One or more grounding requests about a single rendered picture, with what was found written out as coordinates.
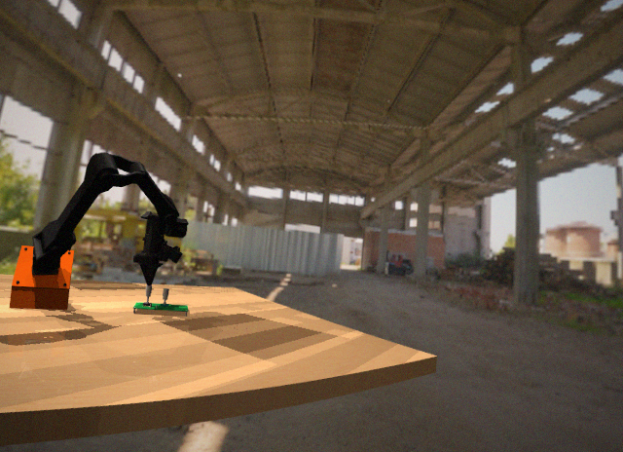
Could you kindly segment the green circuit board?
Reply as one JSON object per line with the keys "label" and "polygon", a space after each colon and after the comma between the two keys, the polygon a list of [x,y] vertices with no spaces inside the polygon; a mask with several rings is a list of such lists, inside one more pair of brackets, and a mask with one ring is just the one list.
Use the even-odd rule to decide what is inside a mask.
{"label": "green circuit board", "polygon": [[152,286],[150,285],[146,285],[146,290],[145,290],[145,297],[147,297],[146,301],[144,303],[139,303],[136,302],[136,304],[133,307],[133,312],[135,313],[135,309],[146,309],[146,310],[169,310],[169,311],[174,311],[174,312],[185,312],[185,317],[187,317],[187,312],[188,312],[188,306],[184,306],[184,305],[176,305],[176,304],[166,304],[166,300],[168,300],[168,288],[164,288],[163,291],[163,300],[164,303],[163,304],[157,304],[157,303],[152,303],[152,302],[148,302],[149,301],[149,297],[151,297],[151,291],[152,291]]}

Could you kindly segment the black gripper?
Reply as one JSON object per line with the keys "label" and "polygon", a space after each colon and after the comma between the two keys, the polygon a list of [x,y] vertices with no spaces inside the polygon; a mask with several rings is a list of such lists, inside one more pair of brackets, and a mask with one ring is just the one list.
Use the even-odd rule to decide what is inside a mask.
{"label": "black gripper", "polygon": [[166,257],[158,256],[165,237],[145,234],[142,241],[144,241],[143,250],[133,256],[133,262],[140,265],[147,285],[151,286],[157,270],[164,264],[159,261],[167,261]]}

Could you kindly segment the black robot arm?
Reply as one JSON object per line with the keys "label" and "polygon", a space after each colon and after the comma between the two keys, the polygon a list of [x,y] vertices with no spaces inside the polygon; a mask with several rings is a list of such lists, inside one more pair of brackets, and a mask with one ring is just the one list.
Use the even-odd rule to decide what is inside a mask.
{"label": "black robot arm", "polygon": [[[119,174],[118,169],[129,174]],[[90,209],[99,194],[113,186],[124,187],[137,184],[158,215],[147,211],[140,218],[147,219],[146,233],[183,238],[186,236],[186,219],[177,218],[179,213],[173,200],[164,194],[153,181],[144,165],[120,155],[106,152],[91,156],[80,188],[65,207],[58,220],[47,224],[44,230],[33,236],[32,275],[58,275],[60,258],[75,244],[75,227]]]}

